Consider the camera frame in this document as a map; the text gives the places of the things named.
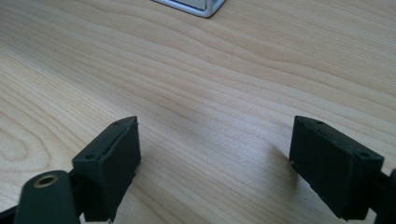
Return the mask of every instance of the wooden table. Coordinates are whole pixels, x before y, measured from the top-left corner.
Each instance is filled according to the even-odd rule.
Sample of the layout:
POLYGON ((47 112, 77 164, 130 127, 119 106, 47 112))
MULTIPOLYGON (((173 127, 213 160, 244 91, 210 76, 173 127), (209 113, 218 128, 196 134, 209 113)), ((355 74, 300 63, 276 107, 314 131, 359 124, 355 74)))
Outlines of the wooden table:
POLYGON ((295 115, 396 167, 392 0, 227 0, 210 19, 0 0, 0 77, 1 210, 132 115, 143 160, 115 223, 345 223, 290 168, 295 115))

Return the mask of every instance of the round hole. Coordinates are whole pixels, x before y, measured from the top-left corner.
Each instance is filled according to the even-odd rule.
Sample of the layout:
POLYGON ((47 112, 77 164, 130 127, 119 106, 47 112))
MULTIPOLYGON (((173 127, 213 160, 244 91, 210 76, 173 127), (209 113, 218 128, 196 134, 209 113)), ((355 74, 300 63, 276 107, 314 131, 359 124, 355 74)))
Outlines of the round hole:
POLYGON ((95 155, 93 155, 93 154, 85 156, 85 160, 92 160, 93 158, 95 158, 95 155))
POLYGON ((57 175, 44 175, 37 179, 35 182, 35 188, 41 189, 52 185, 56 181, 58 181, 59 177, 57 175))
POLYGON ((363 157, 369 157, 370 156, 370 154, 368 154, 367 152, 361 152, 361 153, 359 153, 361 156, 363 156, 363 157))

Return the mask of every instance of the black plastic part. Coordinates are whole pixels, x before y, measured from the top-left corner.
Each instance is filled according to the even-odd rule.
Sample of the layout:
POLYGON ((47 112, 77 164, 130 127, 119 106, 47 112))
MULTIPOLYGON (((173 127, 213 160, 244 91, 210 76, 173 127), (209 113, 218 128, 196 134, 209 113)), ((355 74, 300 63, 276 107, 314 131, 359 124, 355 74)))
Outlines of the black plastic part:
POLYGON ((112 123, 77 154, 74 176, 86 185, 87 221, 114 220, 140 161, 137 117, 112 123))
POLYGON ((79 223, 67 172, 46 172, 23 186, 14 224, 26 223, 79 223))
POLYGON ((393 170, 390 177, 381 175, 381 180, 377 181, 372 208, 377 213, 375 224, 395 224, 396 223, 396 170, 393 170))
POLYGON ((102 131, 74 159, 74 169, 38 175, 23 187, 20 204, 0 213, 1 224, 75 224, 114 218, 141 161, 137 118, 102 131))
POLYGON ((336 216, 365 219, 382 156, 319 120, 297 116, 290 161, 336 216))
POLYGON ((1 224, 12 224, 15 218, 15 212, 17 211, 17 206, 8 208, 6 211, 0 213, 0 223, 1 224))

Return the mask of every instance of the wood grain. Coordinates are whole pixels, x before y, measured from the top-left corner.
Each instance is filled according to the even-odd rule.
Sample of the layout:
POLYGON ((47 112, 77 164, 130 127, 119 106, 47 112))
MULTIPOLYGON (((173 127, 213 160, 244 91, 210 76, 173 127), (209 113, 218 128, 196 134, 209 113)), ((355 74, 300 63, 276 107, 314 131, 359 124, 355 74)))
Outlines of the wood grain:
MULTIPOLYGON (((137 115, 143 160, 116 223, 345 223, 288 162, 295 115, 396 167, 396 3, 0 0, 0 210, 137 115)), ((370 211, 364 221, 373 223, 370 211)))

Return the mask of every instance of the metal base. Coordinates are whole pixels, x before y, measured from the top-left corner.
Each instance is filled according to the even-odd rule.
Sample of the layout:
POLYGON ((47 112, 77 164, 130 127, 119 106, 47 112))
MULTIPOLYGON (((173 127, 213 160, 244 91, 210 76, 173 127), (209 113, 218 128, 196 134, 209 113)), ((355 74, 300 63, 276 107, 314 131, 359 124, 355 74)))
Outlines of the metal base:
POLYGON ((212 16, 225 0, 153 0, 169 7, 188 12, 192 15, 208 18, 212 16))

